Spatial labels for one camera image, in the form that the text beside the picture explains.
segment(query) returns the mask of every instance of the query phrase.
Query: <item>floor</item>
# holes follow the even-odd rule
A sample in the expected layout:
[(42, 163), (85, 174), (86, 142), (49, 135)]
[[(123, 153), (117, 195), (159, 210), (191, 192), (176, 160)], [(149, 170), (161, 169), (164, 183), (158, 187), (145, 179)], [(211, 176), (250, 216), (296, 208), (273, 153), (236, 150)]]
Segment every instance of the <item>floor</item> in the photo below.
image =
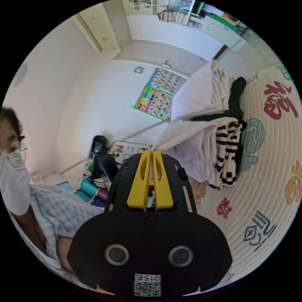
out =
[(274, 51), (253, 31), (247, 31), (243, 38), (248, 43), (238, 53), (227, 49), (219, 57), (220, 69), (228, 69), (235, 78), (248, 79), (261, 69), (280, 63)]

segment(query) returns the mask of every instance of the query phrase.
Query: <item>door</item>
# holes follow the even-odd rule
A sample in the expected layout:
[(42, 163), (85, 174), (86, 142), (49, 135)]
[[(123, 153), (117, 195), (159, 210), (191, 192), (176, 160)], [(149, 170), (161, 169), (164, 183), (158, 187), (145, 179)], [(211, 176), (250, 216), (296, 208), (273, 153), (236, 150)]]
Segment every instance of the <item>door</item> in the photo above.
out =
[(143, 61), (191, 76), (207, 61), (186, 50), (153, 41), (132, 40), (116, 59)]

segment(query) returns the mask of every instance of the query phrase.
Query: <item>white face mask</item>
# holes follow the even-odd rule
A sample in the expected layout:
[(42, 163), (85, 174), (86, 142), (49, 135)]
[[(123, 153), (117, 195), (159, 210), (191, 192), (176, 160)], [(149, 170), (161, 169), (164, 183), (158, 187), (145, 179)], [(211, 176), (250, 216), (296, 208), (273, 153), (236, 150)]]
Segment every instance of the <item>white face mask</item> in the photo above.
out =
[(0, 155), (0, 190), (6, 208), (15, 215), (25, 214), (30, 204), (29, 173), (20, 150)]

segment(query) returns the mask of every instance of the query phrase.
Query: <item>screw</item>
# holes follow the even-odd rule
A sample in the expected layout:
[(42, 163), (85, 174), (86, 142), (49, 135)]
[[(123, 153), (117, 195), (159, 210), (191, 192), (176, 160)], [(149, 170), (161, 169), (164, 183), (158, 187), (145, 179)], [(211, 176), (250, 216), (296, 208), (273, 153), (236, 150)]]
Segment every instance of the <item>screw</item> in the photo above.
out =
[(147, 217), (145, 219), (145, 225), (147, 225), (147, 226), (152, 226), (154, 223), (155, 223), (155, 219), (152, 217)]
[(75, 266), (75, 271), (79, 275), (81, 275), (83, 273), (83, 269), (80, 266)]
[(222, 274), (223, 274), (223, 271), (222, 271), (222, 269), (220, 268), (220, 269), (218, 269), (218, 270), (216, 271), (214, 277), (215, 277), (215, 278), (220, 278), (220, 277), (222, 276)]

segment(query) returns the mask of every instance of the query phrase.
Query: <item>folded clothes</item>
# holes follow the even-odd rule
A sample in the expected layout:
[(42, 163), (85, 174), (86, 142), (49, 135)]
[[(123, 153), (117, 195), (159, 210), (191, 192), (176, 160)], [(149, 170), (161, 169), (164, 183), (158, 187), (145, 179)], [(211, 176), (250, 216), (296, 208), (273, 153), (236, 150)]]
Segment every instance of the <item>folded clothes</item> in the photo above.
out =
[(234, 117), (239, 123), (242, 125), (241, 132), (239, 135), (238, 147), (235, 153), (235, 165), (236, 165), (236, 175), (239, 173), (239, 168), (241, 164), (241, 159), (243, 155), (243, 145), (242, 145), (242, 131), (246, 127), (246, 122), (243, 120), (243, 111), (240, 108), (240, 96), (243, 93), (243, 90), (246, 86), (246, 80), (243, 77), (237, 78), (231, 87), (231, 95), (229, 97), (229, 109), (221, 114), (213, 114), (213, 115), (202, 115), (197, 116), (191, 119), (191, 121), (212, 121), (222, 117)]
[(236, 183), (236, 161), (240, 153), (240, 134), (243, 125), (241, 122), (231, 122), (217, 128), (217, 163), (215, 165), (215, 182), (208, 184), (213, 188), (221, 189), (222, 186), (232, 187)]
[(238, 122), (223, 117), (209, 122), (171, 122), (152, 150), (162, 151), (179, 161), (186, 173), (198, 182), (216, 183), (218, 127)]
[(241, 121), (243, 119), (243, 111), (240, 108), (240, 96), (246, 86), (245, 78), (239, 77), (237, 78), (231, 87), (231, 95), (228, 101), (228, 110), (213, 115), (200, 115), (191, 118), (191, 121), (211, 121), (215, 119), (219, 119), (221, 117), (234, 117), (237, 120)]
[(218, 69), (213, 60), (196, 71), (173, 97), (171, 120), (223, 113), (229, 109), (230, 87), (234, 77)]

